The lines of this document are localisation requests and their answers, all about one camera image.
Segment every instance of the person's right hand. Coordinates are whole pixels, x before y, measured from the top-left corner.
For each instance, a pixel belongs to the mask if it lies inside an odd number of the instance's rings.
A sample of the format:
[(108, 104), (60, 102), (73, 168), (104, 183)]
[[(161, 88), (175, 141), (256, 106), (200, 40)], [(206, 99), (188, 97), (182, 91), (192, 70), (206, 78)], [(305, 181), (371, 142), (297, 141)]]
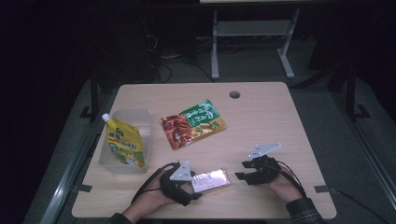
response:
[[(291, 171), (286, 167), (280, 166), (281, 170), (286, 174), (293, 176)], [(297, 188), (283, 175), (279, 174), (271, 183), (256, 185), (257, 187), (266, 188), (271, 190), (278, 198), (285, 203), (290, 203), (297, 199), (303, 198)]]

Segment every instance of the white metal stand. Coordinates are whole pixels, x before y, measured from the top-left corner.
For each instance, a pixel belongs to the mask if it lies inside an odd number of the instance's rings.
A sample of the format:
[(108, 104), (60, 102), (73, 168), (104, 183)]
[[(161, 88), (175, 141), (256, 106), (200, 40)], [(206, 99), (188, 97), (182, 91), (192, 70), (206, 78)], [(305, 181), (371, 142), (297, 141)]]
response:
[(239, 35), (284, 35), (285, 43), (277, 53), (287, 78), (294, 78), (294, 73), (287, 58), (287, 52), (294, 28), (298, 19), (300, 9), (294, 10), (291, 20), (283, 21), (218, 21), (218, 12), (214, 12), (213, 18), (213, 49), (211, 55), (212, 78), (219, 79), (218, 64), (218, 36), (239, 36)]

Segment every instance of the person's left hand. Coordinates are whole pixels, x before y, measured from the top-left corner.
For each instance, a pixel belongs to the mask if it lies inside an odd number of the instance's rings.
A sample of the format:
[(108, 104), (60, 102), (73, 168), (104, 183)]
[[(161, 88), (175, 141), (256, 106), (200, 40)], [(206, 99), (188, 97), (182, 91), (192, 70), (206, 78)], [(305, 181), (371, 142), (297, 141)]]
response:
[(166, 172), (163, 170), (145, 188), (145, 191), (122, 213), (125, 217), (136, 223), (141, 217), (150, 214), (160, 207), (176, 203), (172, 199), (163, 195), (160, 190), (160, 177)]

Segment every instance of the hand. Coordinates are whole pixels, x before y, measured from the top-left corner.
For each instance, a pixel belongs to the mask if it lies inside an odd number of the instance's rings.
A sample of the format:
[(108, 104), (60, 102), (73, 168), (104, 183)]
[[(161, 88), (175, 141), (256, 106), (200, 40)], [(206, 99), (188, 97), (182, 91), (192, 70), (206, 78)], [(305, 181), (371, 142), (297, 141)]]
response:
[(132, 223), (136, 223), (141, 217), (150, 214), (160, 207), (176, 203), (172, 199), (163, 195), (160, 185), (160, 177), (166, 171), (163, 170), (159, 175), (157, 175), (145, 188), (145, 190), (155, 189), (151, 191), (143, 192), (136, 201), (132, 203), (122, 214), (127, 217)]
[[(293, 176), (291, 171), (286, 167), (280, 166), (281, 170), (286, 174)], [(303, 198), (303, 195), (300, 193), (297, 188), (291, 184), (291, 182), (283, 175), (279, 175), (275, 180), (268, 184), (260, 184), (256, 185), (261, 188), (266, 188), (271, 190), (278, 198), (280, 198), (285, 203), (290, 203), (297, 199)]]

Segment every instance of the white triangular bracket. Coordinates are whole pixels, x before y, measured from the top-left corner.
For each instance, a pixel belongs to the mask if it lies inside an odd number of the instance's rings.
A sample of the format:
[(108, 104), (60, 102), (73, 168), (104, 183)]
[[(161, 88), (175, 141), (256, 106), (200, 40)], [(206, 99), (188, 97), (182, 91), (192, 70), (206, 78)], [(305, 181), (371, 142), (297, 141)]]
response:
[(274, 151), (281, 147), (280, 143), (268, 144), (268, 145), (256, 145), (254, 150), (248, 155), (249, 158), (254, 159), (266, 155), (267, 153)]
[(191, 181), (192, 177), (189, 162), (185, 161), (183, 165), (178, 167), (178, 169), (169, 177), (169, 179), (175, 181)]

